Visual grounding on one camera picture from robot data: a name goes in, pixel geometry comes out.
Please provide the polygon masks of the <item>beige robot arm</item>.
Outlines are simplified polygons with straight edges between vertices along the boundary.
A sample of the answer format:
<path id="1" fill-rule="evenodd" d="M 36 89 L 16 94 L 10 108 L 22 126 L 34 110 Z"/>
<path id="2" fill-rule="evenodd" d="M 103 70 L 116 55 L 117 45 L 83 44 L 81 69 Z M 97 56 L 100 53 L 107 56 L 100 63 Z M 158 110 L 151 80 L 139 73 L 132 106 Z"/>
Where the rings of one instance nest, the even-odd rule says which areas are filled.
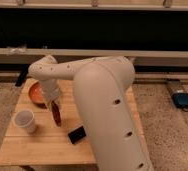
<path id="1" fill-rule="evenodd" d="M 57 99 L 59 79 L 73 82 L 78 113 L 99 171 L 154 171 L 138 134 L 126 91 L 135 70 L 124 56 L 95 57 L 59 63 L 50 55 L 29 66 L 47 102 Z"/>

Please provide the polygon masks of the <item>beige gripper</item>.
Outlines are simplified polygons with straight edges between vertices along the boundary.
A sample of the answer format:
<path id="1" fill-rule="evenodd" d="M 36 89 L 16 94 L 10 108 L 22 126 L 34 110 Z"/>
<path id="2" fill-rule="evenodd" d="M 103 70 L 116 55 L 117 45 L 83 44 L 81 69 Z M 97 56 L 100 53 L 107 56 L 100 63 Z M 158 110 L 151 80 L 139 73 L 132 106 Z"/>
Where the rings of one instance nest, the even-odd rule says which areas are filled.
<path id="1" fill-rule="evenodd" d="M 51 109 L 51 103 L 58 104 L 58 99 L 61 96 L 61 89 L 55 79 L 44 80 L 40 82 L 43 98 L 46 106 Z"/>

